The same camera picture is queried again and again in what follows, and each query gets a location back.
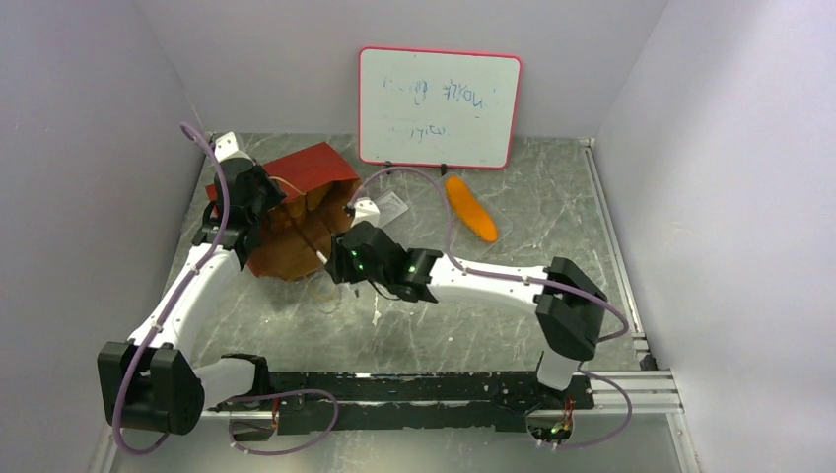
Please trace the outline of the red brown paper bag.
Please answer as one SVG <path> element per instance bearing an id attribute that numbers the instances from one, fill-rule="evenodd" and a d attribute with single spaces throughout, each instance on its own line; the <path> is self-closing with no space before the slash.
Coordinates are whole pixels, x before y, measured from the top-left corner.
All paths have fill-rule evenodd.
<path id="1" fill-rule="evenodd" d="M 360 177 L 325 142 L 263 167 L 286 198 L 268 212 L 260 230 L 260 246 L 246 266 L 258 278 L 304 278 L 322 266 L 317 251 L 330 254 L 331 235 L 349 228 L 351 218 L 344 208 L 359 188 Z"/>

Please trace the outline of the orange fake bread loaf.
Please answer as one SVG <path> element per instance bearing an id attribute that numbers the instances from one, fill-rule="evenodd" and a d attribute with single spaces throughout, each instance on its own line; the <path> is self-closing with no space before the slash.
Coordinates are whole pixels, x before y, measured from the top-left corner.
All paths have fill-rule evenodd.
<path id="1" fill-rule="evenodd" d="M 488 243 L 496 242 L 499 233 L 493 218 L 479 203 L 465 181 L 457 175 L 451 175 L 446 180 L 445 189 L 453 211 L 459 219 L 481 240 Z"/>

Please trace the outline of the metal tongs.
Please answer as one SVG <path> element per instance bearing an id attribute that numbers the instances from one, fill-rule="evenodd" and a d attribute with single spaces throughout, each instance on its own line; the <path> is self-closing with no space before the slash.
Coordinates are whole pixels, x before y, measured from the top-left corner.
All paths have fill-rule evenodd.
<path id="1" fill-rule="evenodd" d="M 288 219 L 299 238 L 305 243 L 308 249 L 314 253 L 314 255 L 322 264 L 322 266 L 325 266 L 328 262 L 327 256 L 315 246 L 314 242 L 308 237 L 308 235 L 305 233 L 304 229 L 301 227 L 300 223 L 296 218 L 294 218 L 293 216 L 289 216 Z"/>

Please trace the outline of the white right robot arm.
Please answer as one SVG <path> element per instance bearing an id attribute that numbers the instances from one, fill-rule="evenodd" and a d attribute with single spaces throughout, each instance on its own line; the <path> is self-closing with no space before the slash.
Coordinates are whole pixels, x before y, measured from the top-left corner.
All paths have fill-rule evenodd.
<path id="1" fill-rule="evenodd" d="M 568 397 L 577 367 L 593 359 L 607 305 L 567 258 L 547 266 L 479 263 L 436 249 L 405 249 L 368 222 L 332 235 L 325 269 L 336 284 L 368 282 L 408 303 L 488 304 L 535 316 L 547 347 L 531 392 L 545 408 Z"/>

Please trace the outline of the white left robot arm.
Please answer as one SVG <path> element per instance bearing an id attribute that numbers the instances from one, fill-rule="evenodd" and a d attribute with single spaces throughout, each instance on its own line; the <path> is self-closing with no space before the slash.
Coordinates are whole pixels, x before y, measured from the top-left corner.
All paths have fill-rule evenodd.
<path id="1" fill-rule="evenodd" d="M 231 398 L 257 410 L 273 394 L 267 363 L 256 355 L 225 355 L 196 369 L 189 357 L 202 324 L 229 283 L 262 244 L 262 225 L 284 192 L 263 166 L 237 154 L 220 162 L 218 196 L 204 210 L 187 261 L 146 321 L 124 342 L 108 342 L 97 366 L 108 423 L 185 435 L 201 413 Z"/>

